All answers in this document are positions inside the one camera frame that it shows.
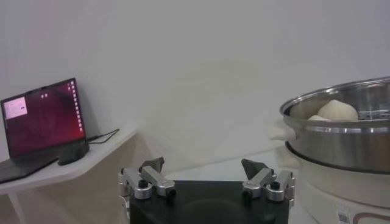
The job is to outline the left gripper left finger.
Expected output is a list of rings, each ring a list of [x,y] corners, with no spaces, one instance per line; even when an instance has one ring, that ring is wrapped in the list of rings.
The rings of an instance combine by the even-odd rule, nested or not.
[[[176,184],[161,174],[164,163],[164,158],[159,157],[145,161],[137,169],[122,168],[118,173],[119,196],[124,200],[131,195],[136,200],[148,200],[155,189],[158,196],[172,200],[176,196]]]

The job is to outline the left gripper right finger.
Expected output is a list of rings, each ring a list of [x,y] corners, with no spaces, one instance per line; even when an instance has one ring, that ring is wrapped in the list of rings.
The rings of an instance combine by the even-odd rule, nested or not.
[[[251,202],[262,195],[273,202],[295,202],[296,178],[291,171],[275,173],[265,163],[249,159],[242,159],[241,165],[247,176],[247,181],[242,183],[244,202]]]

